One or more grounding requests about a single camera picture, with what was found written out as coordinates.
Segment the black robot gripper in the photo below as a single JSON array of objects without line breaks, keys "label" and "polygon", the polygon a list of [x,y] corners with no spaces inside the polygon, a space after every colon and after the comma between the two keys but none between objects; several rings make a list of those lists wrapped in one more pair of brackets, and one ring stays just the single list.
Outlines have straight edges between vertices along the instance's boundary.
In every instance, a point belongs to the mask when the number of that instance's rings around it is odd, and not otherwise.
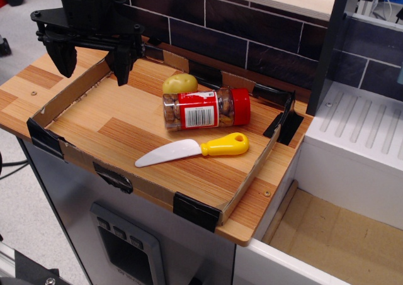
[{"label": "black robot gripper", "polygon": [[107,13],[68,13],[63,8],[34,11],[38,40],[57,70],[70,78],[77,64],[76,46],[109,51],[105,61],[119,86],[128,83],[138,54],[144,52],[144,27],[112,9]]}]

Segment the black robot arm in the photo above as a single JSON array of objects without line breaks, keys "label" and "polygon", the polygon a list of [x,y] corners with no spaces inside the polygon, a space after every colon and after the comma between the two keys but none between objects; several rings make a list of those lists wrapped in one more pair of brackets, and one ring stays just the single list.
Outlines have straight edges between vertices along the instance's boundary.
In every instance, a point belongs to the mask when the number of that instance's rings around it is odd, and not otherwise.
[{"label": "black robot arm", "polygon": [[135,61],[144,57],[144,27],[123,15],[128,0],[61,0],[62,7],[34,11],[38,41],[58,71],[71,77],[78,47],[106,51],[119,85],[128,82]]}]

